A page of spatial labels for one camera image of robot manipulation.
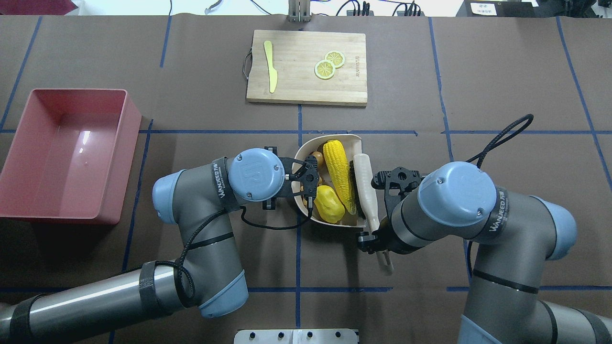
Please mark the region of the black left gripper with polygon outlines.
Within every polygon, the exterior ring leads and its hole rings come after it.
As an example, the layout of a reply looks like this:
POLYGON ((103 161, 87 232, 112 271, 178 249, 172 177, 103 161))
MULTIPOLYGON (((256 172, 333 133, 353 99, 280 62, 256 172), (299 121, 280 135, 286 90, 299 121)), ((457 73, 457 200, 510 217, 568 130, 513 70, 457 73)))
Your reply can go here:
POLYGON ((277 198, 301 196, 306 200, 306 208, 312 211, 320 180, 316 157, 312 154, 303 160, 280 157, 280 162, 284 168, 281 189, 272 198, 262 202, 262 209, 274 210, 277 198))

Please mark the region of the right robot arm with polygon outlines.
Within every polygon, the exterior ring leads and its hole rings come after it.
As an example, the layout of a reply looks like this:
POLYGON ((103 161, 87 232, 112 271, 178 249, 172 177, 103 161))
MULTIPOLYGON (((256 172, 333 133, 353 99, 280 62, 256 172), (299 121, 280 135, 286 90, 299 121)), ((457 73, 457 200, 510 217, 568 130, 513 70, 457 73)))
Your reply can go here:
POLYGON ((468 162, 422 177, 398 167, 370 179, 385 195, 387 215, 358 236, 363 252, 416 252, 445 237, 478 244, 459 344, 609 344, 611 320, 538 298, 544 264, 575 244, 567 209, 513 193, 468 162))

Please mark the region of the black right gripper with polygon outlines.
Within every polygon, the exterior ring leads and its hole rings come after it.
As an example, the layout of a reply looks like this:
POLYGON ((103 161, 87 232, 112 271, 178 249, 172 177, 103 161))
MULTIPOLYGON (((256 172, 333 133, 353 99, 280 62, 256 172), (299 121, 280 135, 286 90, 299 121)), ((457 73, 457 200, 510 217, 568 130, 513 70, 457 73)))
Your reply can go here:
POLYGON ((384 190, 387 216, 372 233, 368 234, 365 231, 358 233, 358 248, 362 252, 413 253, 420 249, 400 239, 392 226, 392 213, 412 191, 417 189, 422 179, 419 171, 408 170, 401 166, 391 171, 377 172, 372 178, 370 185, 376 190, 384 190))

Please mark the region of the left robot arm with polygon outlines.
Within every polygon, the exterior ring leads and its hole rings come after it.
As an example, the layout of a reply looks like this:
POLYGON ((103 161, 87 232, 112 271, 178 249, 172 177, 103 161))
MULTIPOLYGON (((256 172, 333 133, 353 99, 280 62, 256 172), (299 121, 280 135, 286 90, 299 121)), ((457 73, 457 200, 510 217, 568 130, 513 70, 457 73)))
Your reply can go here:
POLYGON ((236 311, 249 292, 229 214, 244 213, 249 202, 299 195, 291 187, 299 182, 310 218, 318 181, 313 155, 278 157, 273 147, 252 148, 157 180, 154 208, 163 222, 179 227, 180 256, 4 307, 1 342, 70 343, 190 307, 204 318, 236 311))

